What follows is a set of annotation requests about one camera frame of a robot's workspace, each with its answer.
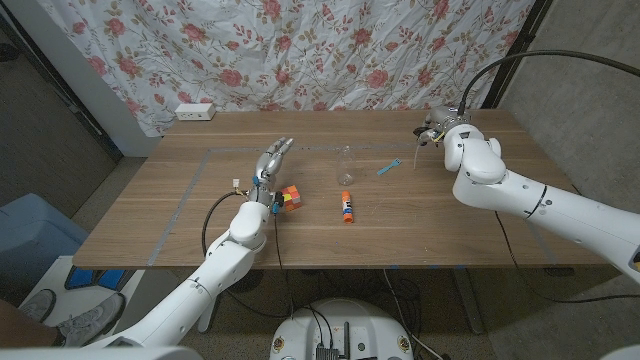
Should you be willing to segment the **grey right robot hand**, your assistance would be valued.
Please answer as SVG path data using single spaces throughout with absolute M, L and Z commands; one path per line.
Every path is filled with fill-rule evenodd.
M 471 115 L 469 113 L 460 115 L 458 108 L 439 106 L 429 111 L 423 125 L 415 128 L 413 133 L 420 146 L 424 146 L 429 142 L 438 144 L 444 140 L 449 130 L 470 122 Z

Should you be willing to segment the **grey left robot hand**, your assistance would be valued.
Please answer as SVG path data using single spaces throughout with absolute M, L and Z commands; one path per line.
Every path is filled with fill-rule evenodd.
M 258 202 L 267 207 L 271 206 L 276 175 L 281 168 L 285 154 L 293 144 L 293 138 L 281 137 L 259 157 L 252 178 L 253 185 L 248 193 L 250 201 Z

